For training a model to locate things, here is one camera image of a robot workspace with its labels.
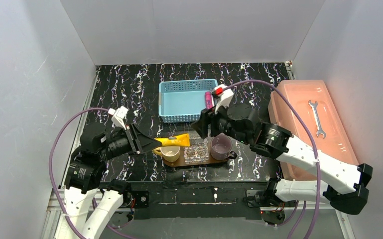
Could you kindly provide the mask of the yellow toothpaste tube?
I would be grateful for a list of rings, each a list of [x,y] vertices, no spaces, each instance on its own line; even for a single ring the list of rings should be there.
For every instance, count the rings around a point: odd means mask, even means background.
[[[190,136],[188,133],[180,134],[167,138],[155,138],[155,140],[161,142],[163,147],[167,146],[179,146],[179,147],[190,147]]]

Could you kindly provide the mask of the purple mug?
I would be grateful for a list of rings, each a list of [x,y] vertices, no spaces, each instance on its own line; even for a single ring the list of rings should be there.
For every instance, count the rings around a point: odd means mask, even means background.
[[[237,154],[232,150],[231,139],[224,134],[212,138],[210,143],[210,155],[218,161],[237,158]]]

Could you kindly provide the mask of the clear textured acrylic holder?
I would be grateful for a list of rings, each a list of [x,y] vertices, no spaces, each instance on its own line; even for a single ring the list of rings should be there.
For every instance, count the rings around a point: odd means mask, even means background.
[[[200,163],[209,159],[207,139],[192,138],[190,144],[190,147],[184,148],[184,161],[186,164]]]

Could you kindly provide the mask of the yellow mug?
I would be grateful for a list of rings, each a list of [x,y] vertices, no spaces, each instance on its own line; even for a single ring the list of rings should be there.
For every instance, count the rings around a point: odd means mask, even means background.
[[[152,150],[154,154],[161,156],[167,162],[177,161],[180,157],[180,151],[180,146],[163,146]]]

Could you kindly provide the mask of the light blue plastic basket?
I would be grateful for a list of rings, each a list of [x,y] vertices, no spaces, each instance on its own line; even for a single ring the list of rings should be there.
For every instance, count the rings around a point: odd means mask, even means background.
[[[205,93],[217,87],[215,79],[159,83],[158,114],[164,123],[194,122],[206,107]]]

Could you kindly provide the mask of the oval wooden tray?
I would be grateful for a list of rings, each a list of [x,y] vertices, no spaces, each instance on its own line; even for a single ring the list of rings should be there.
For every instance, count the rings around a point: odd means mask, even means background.
[[[168,156],[161,154],[163,162],[172,168],[209,165],[209,164],[220,164],[228,162],[231,159],[231,154],[223,160],[215,159],[211,154],[211,147],[209,145],[203,146],[191,146],[191,147],[178,147],[178,153],[173,156],[175,161],[169,159]]]

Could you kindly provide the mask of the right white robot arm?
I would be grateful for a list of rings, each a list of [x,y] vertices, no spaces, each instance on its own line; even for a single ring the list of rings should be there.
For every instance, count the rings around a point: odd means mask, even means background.
[[[203,109],[192,128],[201,138],[221,133],[246,144],[257,155],[294,165],[316,176],[317,181],[270,179],[260,196],[271,202],[319,200],[334,209],[358,215],[368,202],[367,184],[373,168],[352,165],[315,151],[290,131],[262,122],[250,106]]]

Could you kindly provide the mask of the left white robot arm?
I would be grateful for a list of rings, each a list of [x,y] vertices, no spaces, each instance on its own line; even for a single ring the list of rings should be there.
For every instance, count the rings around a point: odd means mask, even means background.
[[[106,162],[124,154],[138,155],[161,147],[162,143],[141,133],[134,124],[116,127],[109,134],[102,123],[85,126],[72,156],[64,182],[64,219],[55,238],[77,239],[77,230],[86,239],[97,239],[110,218],[123,203],[130,203],[130,183],[112,180],[103,190],[100,203],[92,213],[89,207],[98,192]]]

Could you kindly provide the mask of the pink toothpaste tube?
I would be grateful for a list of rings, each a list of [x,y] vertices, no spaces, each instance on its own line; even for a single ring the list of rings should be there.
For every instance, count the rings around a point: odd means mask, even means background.
[[[209,91],[205,93],[205,105],[206,109],[211,109],[215,105],[213,95]]]

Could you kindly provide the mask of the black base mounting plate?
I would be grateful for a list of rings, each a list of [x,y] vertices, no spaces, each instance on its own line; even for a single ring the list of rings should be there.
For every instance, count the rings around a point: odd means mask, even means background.
[[[243,199],[263,192],[267,182],[132,182],[136,220],[156,218],[261,219],[260,209]]]

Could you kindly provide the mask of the silver open-end wrench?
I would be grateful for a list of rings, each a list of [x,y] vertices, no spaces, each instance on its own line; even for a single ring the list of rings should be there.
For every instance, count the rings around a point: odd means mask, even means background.
[[[311,107],[311,109],[313,111],[313,116],[314,116],[314,120],[315,120],[315,124],[316,124],[316,128],[317,128],[316,136],[317,137],[322,136],[322,138],[325,139],[326,138],[326,132],[322,129],[320,118],[319,118],[318,112],[317,112],[318,102],[317,101],[312,102],[311,100],[309,100],[308,105]]]

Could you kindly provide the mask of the pink translucent storage box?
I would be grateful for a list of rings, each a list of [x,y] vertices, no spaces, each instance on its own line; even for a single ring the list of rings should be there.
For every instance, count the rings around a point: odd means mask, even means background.
[[[308,101],[317,101],[317,112],[326,138],[316,136],[316,124]],[[322,80],[285,80],[270,95],[268,113],[271,123],[283,127],[304,143],[314,138],[317,149],[347,164],[358,166],[332,98]]]

